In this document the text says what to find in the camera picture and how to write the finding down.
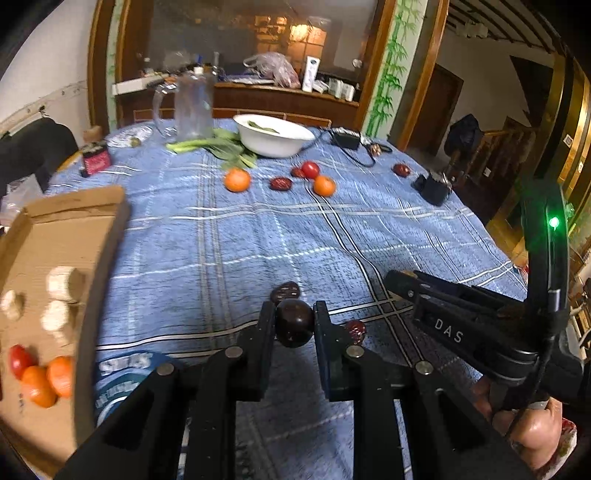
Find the plastic bag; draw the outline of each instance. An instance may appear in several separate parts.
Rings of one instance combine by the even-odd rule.
[[[7,185],[7,194],[2,197],[0,206],[0,225],[9,227],[22,208],[33,200],[43,197],[35,175],[29,175]]]
[[[244,60],[244,66],[256,70],[262,77],[273,79],[275,85],[286,88],[300,88],[297,73],[283,53],[268,51]]]

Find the black charger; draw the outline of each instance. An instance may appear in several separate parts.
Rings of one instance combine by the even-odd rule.
[[[343,127],[330,130],[331,144],[347,150],[358,150],[361,145],[361,133]]]

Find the tangerine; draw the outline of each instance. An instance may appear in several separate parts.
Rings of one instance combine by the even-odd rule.
[[[318,175],[314,180],[314,192],[321,197],[330,197],[336,191],[336,183],[330,177]]]
[[[72,357],[57,356],[47,365],[47,379],[59,397],[72,396]]]
[[[40,407],[55,405],[57,395],[51,388],[43,367],[29,367],[22,374],[22,395]]]
[[[230,192],[244,192],[251,185],[251,175],[246,170],[234,167],[226,173],[223,184]]]

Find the red package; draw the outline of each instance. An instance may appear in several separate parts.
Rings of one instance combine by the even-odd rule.
[[[88,175],[111,166],[111,157],[105,140],[92,142],[82,147],[82,157]]]

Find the wooden door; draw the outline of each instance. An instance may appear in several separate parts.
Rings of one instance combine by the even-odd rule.
[[[436,155],[462,91],[464,80],[435,64],[409,147]]]

